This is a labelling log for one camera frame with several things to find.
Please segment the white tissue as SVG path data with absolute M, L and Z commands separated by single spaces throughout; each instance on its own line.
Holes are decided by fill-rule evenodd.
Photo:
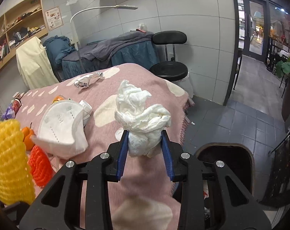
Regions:
M 146 107 L 152 97 L 123 80 L 116 97 L 115 120 L 128 131 L 128 152 L 132 157 L 152 158 L 160 152 L 161 132 L 171 125 L 171 114 L 161 104 Z

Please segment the yellow foam fruit net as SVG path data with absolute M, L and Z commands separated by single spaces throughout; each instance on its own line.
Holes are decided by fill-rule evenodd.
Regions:
M 0 201 L 7 206 L 35 199 L 23 137 L 17 120 L 0 121 Z

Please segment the dark brown trash bin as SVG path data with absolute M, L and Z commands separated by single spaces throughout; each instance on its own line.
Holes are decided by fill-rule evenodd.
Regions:
M 258 229 L 257 204 L 248 189 L 216 158 L 199 160 L 183 151 L 184 165 L 178 229 Z

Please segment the pink spotted blanket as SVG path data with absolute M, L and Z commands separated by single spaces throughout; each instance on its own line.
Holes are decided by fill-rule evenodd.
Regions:
M 17 113 L 21 126 L 39 130 L 44 113 L 57 96 L 86 101 L 91 115 L 84 133 L 88 148 L 74 153 L 77 163 L 90 161 L 129 132 L 128 156 L 118 183 L 109 183 L 114 229 L 176 229 L 180 203 L 173 198 L 161 152 L 161 132 L 182 143 L 189 123 L 185 115 L 190 102 L 179 86 L 156 77 L 137 64 L 127 63 L 103 71 L 85 89 L 67 80 L 30 90 Z

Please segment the white face mask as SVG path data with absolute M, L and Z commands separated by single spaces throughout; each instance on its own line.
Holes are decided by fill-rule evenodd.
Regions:
M 38 133 L 32 137 L 35 145 L 61 159 L 70 159 L 85 152 L 88 142 L 84 127 L 90 119 L 92 107 L 84 100 L 61 100 L 44 113 Z

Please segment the crumpled printed wrapper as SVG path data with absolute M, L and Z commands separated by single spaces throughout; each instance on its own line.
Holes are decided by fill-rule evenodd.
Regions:
M 86 89 L 89 87 L 90 85 L 90 81 L 91 80 L 99 80 L 103 78 L 103 73 L 102 72 L 95 72 L 95 73 L 90 73 L 87 75 L 82 76 L 81 78 L 78 78 L 75 82 L 74 82 L 74 86 L 76 88 L 81 88 L 81 89 Z

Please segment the orange fruit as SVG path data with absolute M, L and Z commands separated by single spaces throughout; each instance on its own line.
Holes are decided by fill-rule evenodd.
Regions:
M 23 143 L 25 144 L 26 150 L 31 151 L 35 146 L 31 139 L 35 135 L 33 129 L 31 127 L 24 127 L 21 129 L 21 132 L 23 133 Z

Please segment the grey blanket on bed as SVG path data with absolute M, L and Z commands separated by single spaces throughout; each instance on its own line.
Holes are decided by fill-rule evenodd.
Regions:
M 89 61 L 94 59 L 98 59 L 99 61 L 110 60 L 111 57 L 121 48 L 136 43 L 151 41 L 153 34 L 153 32 L 139 30 L 129 31 L 119 35 L 118 37 L 95 43 L 91 49 L 84 51 L 81 56 Z

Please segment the blue covered massage bed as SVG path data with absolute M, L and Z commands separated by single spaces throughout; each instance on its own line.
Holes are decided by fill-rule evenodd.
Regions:
M 69 38 L 65 36 L 54 36 L 45 40 L 43 46 L 57 80 L 68 80 L 81 74 L 107 69 L 124 63 L 138 64 L 148 70 L 160 61 L 157 49 L 151 41 L 121 48 L 110 60 L 99 61 L 94 59 L 89 61 L 83 58 L 81 56 L 82 53 L 91 49 L 97 42 L 91 42 L 76 50 L 70 43 Z

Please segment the black metal display rack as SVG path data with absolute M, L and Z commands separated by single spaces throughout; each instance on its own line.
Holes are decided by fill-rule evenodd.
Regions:
M 290 135 L 274 152 L 263 205 L 280 208 L 290 204 Z

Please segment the cream cloth on chair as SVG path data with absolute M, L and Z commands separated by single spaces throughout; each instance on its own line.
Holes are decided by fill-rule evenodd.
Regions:
M 38 37 L 35 36 L 18 47 L 16 59 L 19 74 L 29 89 L 59 83 L 52 71 L 45 47 Z

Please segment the potted green plant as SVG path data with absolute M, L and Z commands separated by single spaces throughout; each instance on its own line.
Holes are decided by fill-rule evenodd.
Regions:
M 284 75 L 289 74 L 290 74 L 290 56 L 285 62 L 281 60 L 276 64 L 276 76 L 278 78 L 282 78 Z

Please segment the glass entrance door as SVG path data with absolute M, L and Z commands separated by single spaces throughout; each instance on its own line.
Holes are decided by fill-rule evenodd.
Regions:
M 269 43 L 267 2 L 263 0 L 237 0 L 239 36 L 238 47 L 243 55 L 264 62 Z

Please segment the wall poster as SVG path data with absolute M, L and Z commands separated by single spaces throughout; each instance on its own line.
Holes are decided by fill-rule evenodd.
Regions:
M 63 20 L 61 17 L 59 6 L 46 10 L 45 18 L 49 31 L 52 31 L 56 28 L 63 26 Z

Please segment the wooden wall shelf unit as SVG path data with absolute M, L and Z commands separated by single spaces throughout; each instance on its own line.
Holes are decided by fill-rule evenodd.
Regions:
M 48 35 L 42 0 L 23 0 L 0 16 L 0 70 L 18 47 L 33 37 Z

